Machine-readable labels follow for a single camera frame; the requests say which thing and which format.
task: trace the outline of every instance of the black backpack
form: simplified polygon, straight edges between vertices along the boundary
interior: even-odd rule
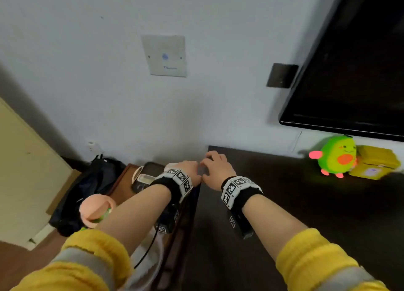
[[[111,194],[112,186],[124,171],[125,165],[111,158],[95,157],[86,171],[70,186],[59,202],[49,224],[57,229],[60,235],[68,237],[84,227],[80,218],[79,207],[90,195],[100,193]]]

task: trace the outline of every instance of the black cable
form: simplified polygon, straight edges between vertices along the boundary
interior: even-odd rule
[[[158,228],[159,228],[159,227],[160,227],[160,220],[159,220],[159,222],[158,222],[158,224],[157,224],[157,228],[155,229],[155,234],[154,234],[153,240],[151,241],[148,250],[147,250],[146,253],[143,255],[143,257],[139,260],[139,262],[137,263],[137,265],[134,266],[134,269],[136,269],[136,268],[139,266],[139,264],[143,261],[143,259],[146,257],[146,255],[149,253],[150,249],[152,248],[152,245],[153,245],[153,243],[154,243],[154,239],[155,239],[156,236],[157,236]]]

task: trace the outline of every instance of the wooden floor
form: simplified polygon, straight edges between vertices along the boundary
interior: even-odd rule
[[[32,251],[0,241],[0,291],[9,291],[24,276],[46,266],[59,253],[65,240],[54,231]]]

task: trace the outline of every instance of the green plush toy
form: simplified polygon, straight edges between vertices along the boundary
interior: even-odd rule
[[[356,166],[355,141],[350,136],[331,137],[321,151],[312,151],[309,157],[318,159],[321,173],[324,175],[333,173],[343,178],[343,173]]]

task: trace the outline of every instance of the small white box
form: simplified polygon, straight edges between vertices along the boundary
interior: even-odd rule
[[[187,77],[184,36],[143,35],[142,44],[150,74]]]

